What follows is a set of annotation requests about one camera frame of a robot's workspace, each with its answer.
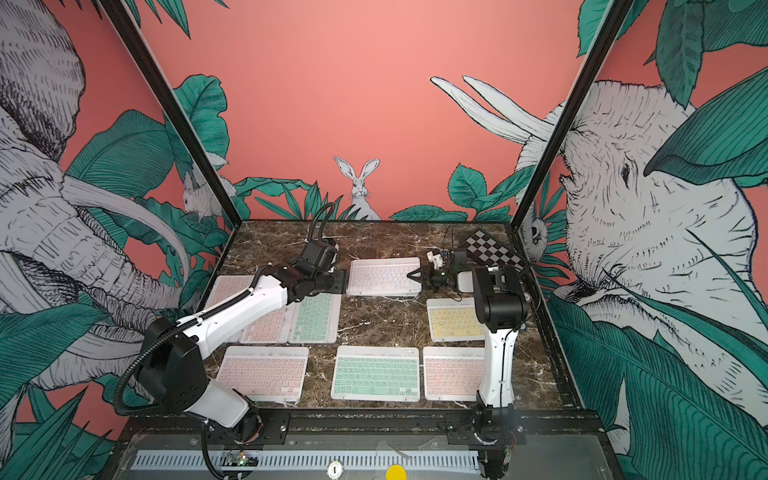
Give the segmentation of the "white keyboard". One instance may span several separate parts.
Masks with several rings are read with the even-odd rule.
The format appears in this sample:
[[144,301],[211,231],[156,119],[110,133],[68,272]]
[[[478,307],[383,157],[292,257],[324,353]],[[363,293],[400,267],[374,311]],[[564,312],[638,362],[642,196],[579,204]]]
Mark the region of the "white keyboard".
[[420,267],[417,257],[353,260],[346,293],[351,296],[416,297],[422,291],[421,282],[407,274]]

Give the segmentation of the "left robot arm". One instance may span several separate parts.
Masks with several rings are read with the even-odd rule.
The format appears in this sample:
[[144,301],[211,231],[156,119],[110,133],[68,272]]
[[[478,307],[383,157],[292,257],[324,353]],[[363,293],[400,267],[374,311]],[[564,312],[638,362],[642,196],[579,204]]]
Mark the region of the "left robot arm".
[[157,318],[117,382],[115,412],[185,414],[219,426],[240,444],[258,439],[264,429],[259,408],[211,379],[204,362],[261,317],[312,295],[343,292],[346,272],[336,266],[338,254],[331,238],[308,240],[297,257],[260,267],[251,283],[227,300],[176,321]]

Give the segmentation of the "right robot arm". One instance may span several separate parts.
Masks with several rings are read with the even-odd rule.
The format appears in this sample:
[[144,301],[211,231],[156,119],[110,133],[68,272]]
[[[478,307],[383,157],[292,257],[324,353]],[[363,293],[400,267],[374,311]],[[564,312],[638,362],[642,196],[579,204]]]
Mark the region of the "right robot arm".
[[444,429],[452,444],[510,445],[524,439],[514,409],[513,361],[517,337],[530,313],[531,297],[512,264],[469,266],[463,250],[455,252],[445,274],[447,286],[474,299],[483,328],[484,363],[476,403],[465,417],[448,417]]

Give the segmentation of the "yellow keyboard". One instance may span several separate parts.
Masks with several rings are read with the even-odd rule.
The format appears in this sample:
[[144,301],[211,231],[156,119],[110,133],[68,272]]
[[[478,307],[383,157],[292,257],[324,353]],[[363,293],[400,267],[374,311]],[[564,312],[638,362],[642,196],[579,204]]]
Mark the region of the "yellow keyboard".
[[484,327],[477,320],[473,298],[427,300],[430,336],[434,342],[481,341]]

